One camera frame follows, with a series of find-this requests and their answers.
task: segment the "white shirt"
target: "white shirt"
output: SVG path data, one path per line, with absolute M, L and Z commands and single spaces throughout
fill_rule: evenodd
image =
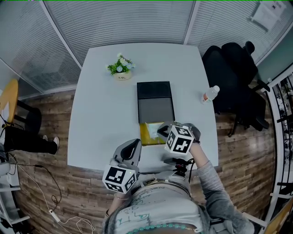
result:
M 190 196 L 175 186 L 155 184 L 136 192 L 130 206 L 117 214 L 115 233 L 166 223 L 192 224 L 202 231 L 199 208 Z

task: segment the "green leaves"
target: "green leaves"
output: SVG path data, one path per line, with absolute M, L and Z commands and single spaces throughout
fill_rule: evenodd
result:
M 121 63 L 121 61 L 120 61 L 120 59 L 124 59 L 127 63 Z M 120 66 L 120 67 L 122 67 L 122 71 L 121 72 L 127 72 L 127 71 L 129 71 L 130 69 L 128 69 L 127 68 L 127 65 L 128 64 L 132 64 L 132 62 L 130 61 L 130 60 L 128 60 L 128 59 L 125 59 L 124 57 L 123 57 L 123 55 L 120 55 L 119 57 L 118 57 L 118 60 L 117 60 L 117 62 L 115 63 L 115 64 L 113 64 L 113 65 L 109 65 L 108 67 L 107 67 L 107 69 L 111 72 L 111 74 L 113 75 L 113 74 L 115 74 L 115 73 L 119 73 L 118 71 L 117 71 L 117 68 Z

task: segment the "bottle cap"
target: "bottle cap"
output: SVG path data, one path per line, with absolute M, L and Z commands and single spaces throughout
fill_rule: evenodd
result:
M 215 86 L 214 86 L 214 90 L 218 93 L 218 92 L 220 91 L 220 87 L 217 86 L 217 85 L 215 85 Z

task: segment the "power cord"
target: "power cord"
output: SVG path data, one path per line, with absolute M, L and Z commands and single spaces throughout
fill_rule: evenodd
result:
M 19 124 L 17 124 L 17 123 L 7 122 L 7 121 L 2 117 L 1 114 L 0 114 L 0 117 L 1 117 L 1 119 L 4 121 L 4 123 L 6 124 L 6 126 L 5 126 L 4 124 L 1 126 L 3 129 L 2 129 L 2 132 L 1 132 L 1 134 L 0 134 L 0 137 L 2 136 L 2 133 L 3 133 L 4 129 L 5 129 L 8 125 L 10 125 L 10 126 L 17 125 L 17 126 L 21 127 L 22 130 L 24 130 L 23 126 L 21 126 L 21 125 L 19 125 Z
M 11 153 L 8 153 L 11 157 L 12 157 L 12 159 L 15 161 L 15 163 L 11 163 L 10 162 L 10 160 L 9 160 L 9 162 L 11 163 L 11 164 L 14 164 L 15 165 L 15 167 L 16 166 L 18 166 L 29 178 L 31 178 L 32 179 L 32 181 L 34 181 L 35 183 L 36 183 L 36 185 L 38 186 L 38 188 L 41 190 L 41 192 L 42 192 L 42 195 L 43 195 L 43 197 L 44 197 L 44 200 L 45 200 L 45 202 L 46 202 L 46 205 L 47 205 L 47 208 L 48 208 L 48 211 L 49 211 L 49 213 L 50 213 L 50 215 L 52 215 L 52 217 L 55 219 L 55 221 L 57 222 L 57 224 L 59 225 L 59 226 L 61 226 L 66 232 L 68 232 L 69 234 L 72 234 L 71 232 L 69 232 L 65 227 L 63 227 L 60 223 L 62 223 L 62 224 L 66 224 L 66 223 L 68 223 L 68 221 L 69 220 L 72 220 L 72 219 L 74 219 L 74 218 L 79 218 L 79 220 L 76 222 L 76 226 L 77 226 L 77 228 L 78 228 L 78 230 L 80 231 L 80 233 L 82 233 L 82 234 L 88 234 L 88 233 L 85 233 L 85 232 L 82 232 L 81 230 L 80 230 L 80 228 L 79 228 L 79 226 L 78 226 L 78 223 L 79 222 L 81 222 L 81 221 L 83 221 L 83 222 L 85 222 L 85 223 L 87 223 L 88 225 L 90 225 L 91 226 L 91 229 L 92 229 L 92 233 L 91 234 L 93 234 L 93 232 L 96 230 L 95 228 L 94 228 L 94 226 L 92 225 L 92 223 L 88 220 L 88 219 L 86 219 L 86 218 L 81 218 L 81 217 L 78 217 L 78 216 L 75 216 L 75 217 L 72 217 L 72 218 L 70 218 L 70 219 L 68 219 L 66 222 L 61 222 L 61 220 L 60 220 L 60 218 L 57 216 L 57 214 L 54 212 L 54 210 L 56 209 L 56 207 L 58 206 L 58 204 L 60 203 L 60 201 L 61 201 L 61 199 L 62 199 L 62 193 L 61 193 L 61 190 L 60 190 L 60 188 L 59 188 L 59 186 L 58 186 L 58 184 L 57 184 L 57 182 L 56 182 L 56 180 L 55 180 L 55 178 L 53 177 L 53 175 L 51 174 L 51 172 L 46 168 L 46 167 L 44 167 L 44 166 L 41 166 L 41 165 L 27 165 L 27 164 L 19 164 L 19 163 L 17 163 L 17 157 L 16 157 L 16 155 L 12 155 Z M 41 187 L 38 185 L 38 183 L 21 167 L 21 165 L 22 166 L 35 166 L 35 167 L 39 167 L 39 168 L 44 168 L 44 169 L 46 169 L 46 171 L 51 175 L 51 177 L 53 178 L 53 180 L 54 180 L 54 182 L 56 183 L 56 185 L 57 185 L 57 187 L 58 187 L 58 189 L 59 189 L 59 192 L 60 192 L 60 200 L 59 201 L 57 201 L 57 198 L 56 198 L 56 196 L 55 195 L 53 195 L 52 196 L 52 201 L 53 201 L 53 203 L 55 203 L 55 208 L 52 210 L 52 209 L 50 209 L 49 208 L 49 205 L 48 205 L 48 202 L 47 202 L 47 199 L 46 199 L 46 197 L 45 197 L 45 195 L 44 195 L 44 192 L 43 192 L 43 190 L 41 189 Z

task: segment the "sneaker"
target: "sneaker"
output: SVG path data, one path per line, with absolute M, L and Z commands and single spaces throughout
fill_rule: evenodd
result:
M 56 153 L 57 153 L 58 148 L 59 148 L 59 137 L 55 137 L 54 140 L 53 140 L 53 142 L 55 142 L 56 145 L 57 145 L 57 150 L 56 150 Z

